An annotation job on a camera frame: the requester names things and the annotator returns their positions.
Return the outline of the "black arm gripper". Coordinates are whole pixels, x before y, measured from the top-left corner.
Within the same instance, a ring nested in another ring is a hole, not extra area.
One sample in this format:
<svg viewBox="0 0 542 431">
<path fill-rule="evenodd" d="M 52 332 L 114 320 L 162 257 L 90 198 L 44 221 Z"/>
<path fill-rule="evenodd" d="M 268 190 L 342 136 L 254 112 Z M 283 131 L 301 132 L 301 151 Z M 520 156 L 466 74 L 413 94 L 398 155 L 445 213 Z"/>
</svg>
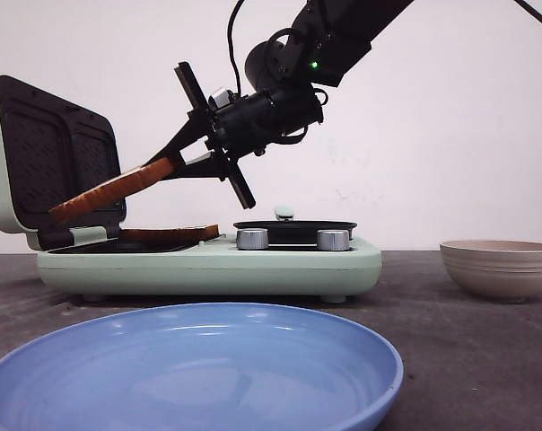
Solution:
<svg viewBox="0 0 542 431">
<path fill-rule="evenodd" d="M 193 110 L 176 135 L 144 166 L 167 158 L 175 168 L 162 180 L 228 180 L 245 209 L 254 207 L 256 200 L 240 171 L 239 159 L 262 155 L 269 144 L 297 144 L 309 125 L 323 121 L 321 104 L 310 84 L 281 83 L 214 109 L 189 63 L 179 63 L 175 73 Z"/>
</svg>

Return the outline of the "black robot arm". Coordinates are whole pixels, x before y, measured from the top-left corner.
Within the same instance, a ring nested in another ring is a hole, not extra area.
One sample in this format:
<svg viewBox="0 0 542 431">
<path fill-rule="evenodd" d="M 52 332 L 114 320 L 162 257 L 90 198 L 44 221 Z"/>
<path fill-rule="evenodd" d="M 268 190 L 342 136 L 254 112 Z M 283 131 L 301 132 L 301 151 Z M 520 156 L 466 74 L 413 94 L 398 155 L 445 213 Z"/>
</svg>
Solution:
<svg viewBox="0 0 542 431">
<path fill-rule="evenodd" d="M 256 201 L 238 161 L 262 155 L 267 145 L 295 145 L 309 125 L 322 122 L 323 86 L 336 87 L 372 48 L 372 41 L 407 7 L 407 1 L 309 1 L 293 24 L 254 47 L 245 74 L 251 95 L 224 92 L 207 99 L 187 62 L 175 73 L 192 111 L 181 130 L 150 159 L 166 158 L 167 179 L 229 180 L 241 205 Z"/>
</svg>

